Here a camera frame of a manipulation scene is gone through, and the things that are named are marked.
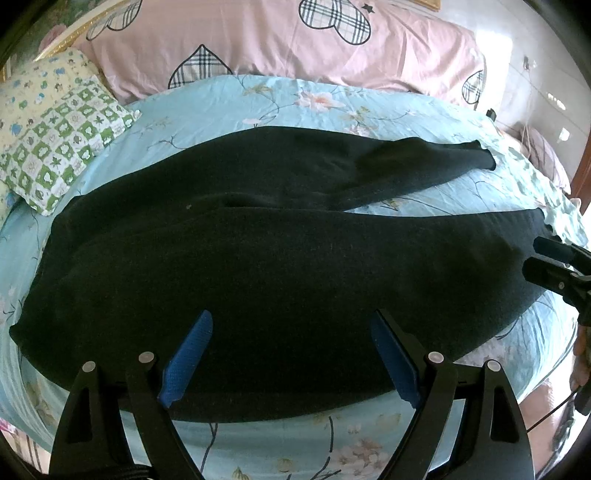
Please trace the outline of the person right hand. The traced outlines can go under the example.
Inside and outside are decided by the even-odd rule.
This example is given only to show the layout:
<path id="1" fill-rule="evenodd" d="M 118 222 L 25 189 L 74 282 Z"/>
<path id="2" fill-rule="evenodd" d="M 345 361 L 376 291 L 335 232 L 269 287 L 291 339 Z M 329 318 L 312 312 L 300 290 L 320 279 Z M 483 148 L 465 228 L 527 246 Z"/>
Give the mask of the person right hand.
<path id="1" fill-rule="evenodd" d="M 590 366 L 587 361 L 587 331 L 585 326 L 578 326 L 577 338 L 573 346 L 575 362 L 570 376 L 570 388 L 572 391 L 586 385 L 590 377 Z"/>

